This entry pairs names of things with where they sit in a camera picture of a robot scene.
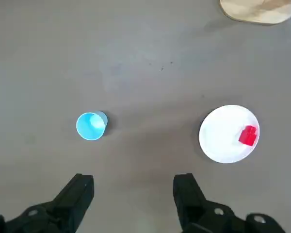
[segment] cup rim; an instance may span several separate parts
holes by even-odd
[[[85,138],[85,137],[83,137],[83,136],[80,134],[80,132],[79,132],[79,130],[78,130],[78,121],[79,121],[79,119],[80,119],[83,115],[85,115],[85,114],[92,114],[92,115],[97,115],[97,116],[99,116],[99,114],[97,114],[97,113],[93,113],[93,112],[87,112],[87,113],[83,113],[83,114],[81,114],[81,115],[78,117],[77,122],[76,122],[76,129],[77,129],[77,132],[78,132],[78,134],[81,136],[81,138],[83,138],[83,139],[85,139],[85,140],[88,140],[88,141],[96,141],[96,140],[100,139],[100,138],[103,136],[103,134],[105,133],[105,130],[106,130],[106,124],[105,124],[105,122],[103,121],[102,117],[99,116],[99,117],[102,119],[103,124],[105,125],[103,131],[101,132],[101,135],[100,135],[99,137],[97,137],[97,138],[94,138],[94,139]]]

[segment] screw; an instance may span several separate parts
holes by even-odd
[[[215,208],[214,209],[214,212],[216,215],[223,215],[224,214],[224,211],[220,208]]]
[[[38,213],[37,210],[30,210],[30,211],[28,212],[28,216],[34,216],[34,215],[36,215],[37,213]]]
[[[266,222],[265,219],[262,216],[259,216],[259,215],[254,216],[254,220],[256,222],[260,222],[260,223],[265,223]]]

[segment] paper plate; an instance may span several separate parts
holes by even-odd
[[[257,129],[253,146],[238,141],[246,126]],[[225,105],[205,118],[199,130],[199,143],[210,159],[229,164],[247,157],[256,147],[259,135],[259,122],[252,112],[242,106]]]

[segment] stain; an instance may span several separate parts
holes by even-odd
[[[37,141],[36,136],[33,134],[25,136],[26,145],[34,145],[36,141]]]
[[[121,75],[123,73],[123,65],[121,63],[110,67],[110,73],[114,76]]]

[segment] wooden board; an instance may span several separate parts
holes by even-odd
[[[291,17],[291,0],[220,0],[225,14],[232,19],[277,24]]]

